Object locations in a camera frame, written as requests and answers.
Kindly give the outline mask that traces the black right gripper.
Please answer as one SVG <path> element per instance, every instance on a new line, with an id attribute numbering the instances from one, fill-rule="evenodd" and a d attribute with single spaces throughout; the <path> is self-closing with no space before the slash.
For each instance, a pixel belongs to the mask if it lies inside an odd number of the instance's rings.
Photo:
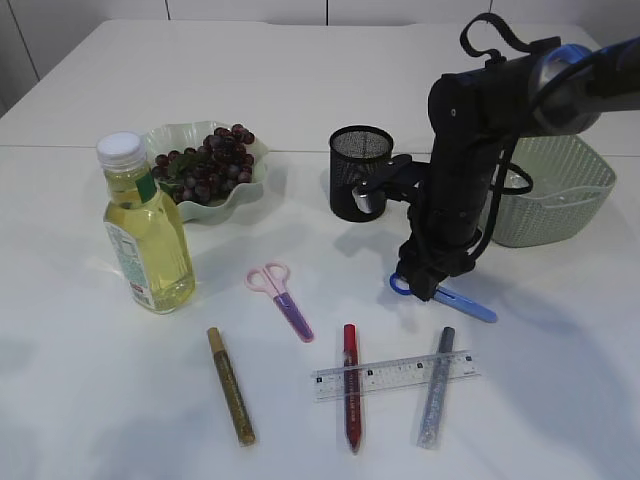
<path id="1" fill-rule="evenodd" d="M 427 176 L 409 208 L 411 235 L 400 248 L 397 265 L 413 296 L 430 301 L 445 278 L 475 268 L 468 250 L 478 241 L 494 171 L 493 142 L 435 141 Z"/>

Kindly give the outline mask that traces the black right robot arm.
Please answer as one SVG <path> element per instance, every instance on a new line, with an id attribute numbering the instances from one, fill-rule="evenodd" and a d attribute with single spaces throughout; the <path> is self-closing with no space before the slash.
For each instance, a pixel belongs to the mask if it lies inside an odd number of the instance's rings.
<path id="1" fill-rule="evenodd" d="M 429 93 L 434 145 L 396 267 L 411 294 L 428 301 L 443 280 L 474 269 L 520 138 L 581 133 L 605 112 L 638 107 L 637 39 L 596 52 L 563 45 L 443 75 Z"/>

